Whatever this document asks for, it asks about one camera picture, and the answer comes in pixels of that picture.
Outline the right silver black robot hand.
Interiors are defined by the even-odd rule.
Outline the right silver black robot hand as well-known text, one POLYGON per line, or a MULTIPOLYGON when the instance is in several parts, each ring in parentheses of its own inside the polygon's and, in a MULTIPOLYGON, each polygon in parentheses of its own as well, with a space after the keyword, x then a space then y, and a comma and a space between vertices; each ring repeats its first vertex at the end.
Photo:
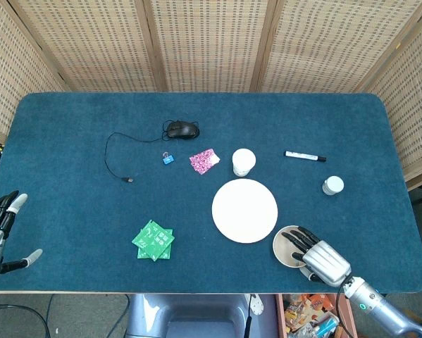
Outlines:
POLYGON ((305 227, 298 226, 280 234, 296 249, 291 257, 304 263, 323 283, 340 287, 351 275, 352 269, 348 261, 305 227))

